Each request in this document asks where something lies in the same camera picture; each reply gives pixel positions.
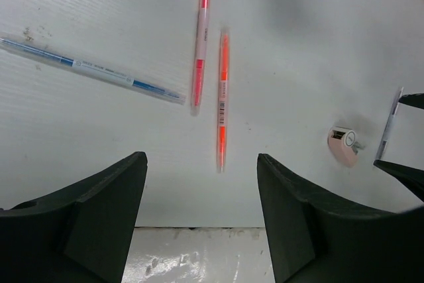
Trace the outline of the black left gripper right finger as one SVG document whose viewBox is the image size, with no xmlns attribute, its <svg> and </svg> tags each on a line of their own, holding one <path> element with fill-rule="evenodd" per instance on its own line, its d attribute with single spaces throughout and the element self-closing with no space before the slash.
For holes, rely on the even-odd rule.
<svg viewBox="0 0 424 283">
<path fill-rule="evenodd" d="M 268 154 L 257 180 L 276 282 L 422 282 L 423 208 L 391 213 L 338 196 Z"/>
</svg>

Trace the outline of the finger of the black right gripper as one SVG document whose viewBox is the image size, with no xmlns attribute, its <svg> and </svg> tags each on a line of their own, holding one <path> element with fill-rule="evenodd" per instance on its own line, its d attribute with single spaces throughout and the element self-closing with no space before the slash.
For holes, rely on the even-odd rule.
<svg viewBox="0 0 424 283">
<path fill-rule="evenodd" d="M 398 102 L 414 108 L 424 109 L 424 93 L 402 95 Z"/>
<path fill-rule="evenodd" d="M 424 171 L 384 160 L 375 160 L 374 166 L 401 182 L 421 201 L 424 199 Z"/>
</svg>

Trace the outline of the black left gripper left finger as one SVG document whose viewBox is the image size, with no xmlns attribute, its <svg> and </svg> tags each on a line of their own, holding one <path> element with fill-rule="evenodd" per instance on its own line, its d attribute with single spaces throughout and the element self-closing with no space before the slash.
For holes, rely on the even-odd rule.
<svg viewBox="0 0 424 283">
<path fill-rule="evenodd" d="M 120 282 L 148 160 L 135 152 L 79 182 L 1 210 L 2 282 Z"/>
</svg>

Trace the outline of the orange gel pen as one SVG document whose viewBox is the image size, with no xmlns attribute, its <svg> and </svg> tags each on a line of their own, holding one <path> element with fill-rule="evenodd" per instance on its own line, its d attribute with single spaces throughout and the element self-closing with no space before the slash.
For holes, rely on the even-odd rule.
<svg viewBox="0 0 424 283">
<path fill-rule="evenodd" d="M 219 47 L 218 104 L 217 104 L 217 171 L 223 173 L 227 154 L 228 100 L 230 69 L 230 32 L 221 29 Z"/>
</svg>

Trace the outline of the grey clear pen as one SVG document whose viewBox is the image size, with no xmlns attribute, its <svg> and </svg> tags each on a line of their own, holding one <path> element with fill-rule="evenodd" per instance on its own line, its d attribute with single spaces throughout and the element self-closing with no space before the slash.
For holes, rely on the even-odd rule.
<svg viewBox="0 0 424 283">
<path fill-rule="evenodd" d="M 38 48 L 4 36 L 1 37 L 1 49 L 93 80 L 136 91 L 170 103 L 183 105 L 186 102 L 186 97 L 182 93 L 159 84 L 134 78 L 126 73 L 90 62 L 86 59 L 69 58 L 63 54 L 55 53 L 45 48 Z"/>
</svg>

